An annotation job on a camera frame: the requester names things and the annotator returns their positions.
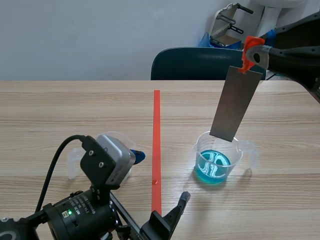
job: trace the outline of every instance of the white wall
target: white wall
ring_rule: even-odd
[[[306,3],[295,8],[281,10],[277,27],[292,24],[320,10],[320,0],[308,0]]]
[[[157,53],[197,46],[231,2],[2,0],[0,80],[149,80]],[[239,2],[260,17],[261,6]],[[240,27],[254,33],[258,21],[244,14]]]

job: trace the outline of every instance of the gray metal sheet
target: gray metal sheet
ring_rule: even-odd
[[[210,135],[232,142],[263,74],[230,66]]]

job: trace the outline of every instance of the plastic measuring cup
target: plastic measuring cup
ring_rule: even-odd
[[[255,167],[259,152],[253,142],[236,138],[229,142],[209,133],[201,134],[193,146],[196,151],[194,170],[203,182],[224,182],[245,153],[249,154],[250,168]]]
[[[121,132],[117,131],[107,131],[104,133],[110,137],[114,137],[118,139],[120,142],[122,142],[128,149],[136,149],[136,143],[134,141],[131,141],[126,135],[122,134]],[[68,152],[67,155],[67,168],[68,168],[68,177],[69,179],[74,179],[77,176],[77,169],[76,169],[76,162],[80,162],[83,156],[85,155],[86,151],[82,147],[77,147],[72,149]],[[131,169],[127,173],[127,175],[124,177],[124,180],[127,179],[127,177],[130,175]]]

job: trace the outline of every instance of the blue liquid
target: blue liquid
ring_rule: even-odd
[[[195,164],[195,172],[198,177],[206,183],[218,184],[225,181],[231,171],[229,159],[221,152],[215,150],[206,150],[201,155],[216,166],[206,162],[201,156],[198,157]]]

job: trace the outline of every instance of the dark blue chair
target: dark blue chair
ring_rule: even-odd
[[[229,66],[242,67],[242,51],[210,48],[179,47],[160,52],[154,59],[151,80],[225,80]],[[251,71],[266,70],[254,66]]]

